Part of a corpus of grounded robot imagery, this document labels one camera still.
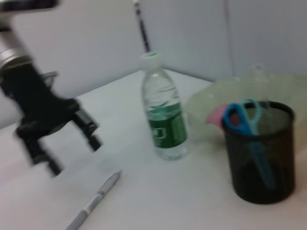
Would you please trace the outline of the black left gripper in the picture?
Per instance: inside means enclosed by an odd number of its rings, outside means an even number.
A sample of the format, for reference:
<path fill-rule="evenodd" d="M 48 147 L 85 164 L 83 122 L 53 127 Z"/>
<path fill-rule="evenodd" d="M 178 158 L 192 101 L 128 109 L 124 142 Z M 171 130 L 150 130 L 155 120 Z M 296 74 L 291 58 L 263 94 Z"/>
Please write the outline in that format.
<path fill-rule="evenodd" d="M 75 99 L 56 96 L 31 63 L 6 64 L 0 70 L 1 86 L 18 104 L 23 117 L 16 129 L 29 155 L 32 165 L 46 163 L 53 177 L 60 175 L 62 166 L 43 149 L 37 138 L 59 131 L 73 120 L 87 139 L 93 151 L 102 146 L 94 132 L 97 123 L 84 111 Z"/>

